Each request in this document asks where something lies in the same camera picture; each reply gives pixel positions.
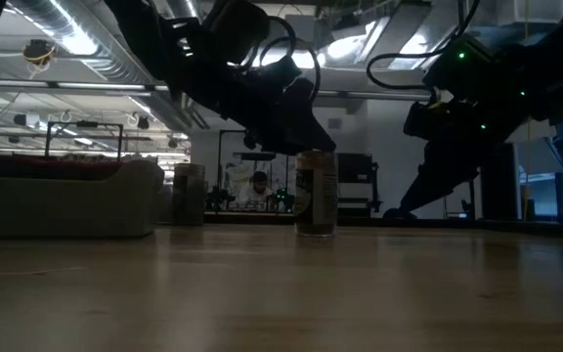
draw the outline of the wooden table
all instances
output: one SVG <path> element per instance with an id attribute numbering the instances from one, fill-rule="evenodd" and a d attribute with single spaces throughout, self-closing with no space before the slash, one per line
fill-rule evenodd
<path id="1" fill-rule="evenodd" d="M 563 240 L 214 225 L 0 241 L 0 351 L 563 352 Z"/>

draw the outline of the person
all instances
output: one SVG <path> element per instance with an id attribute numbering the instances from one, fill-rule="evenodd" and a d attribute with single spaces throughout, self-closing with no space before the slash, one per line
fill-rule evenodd
<path id="1" fill-rule="evenodd" d="M 267 201 L 273 192 L 267 187 L 269 177 L 262 171 L 256 171 L 251 176 L 251 183 L 240 190 L 239 202 Z"/>

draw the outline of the table surface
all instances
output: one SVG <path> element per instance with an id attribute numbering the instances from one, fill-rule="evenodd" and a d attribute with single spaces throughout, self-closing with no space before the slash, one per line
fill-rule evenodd
<path id="1" fill-rule="evenodd" d="M 563 351 L 563 240 L 213 225 L 0 241 L 0 351 Z"/>

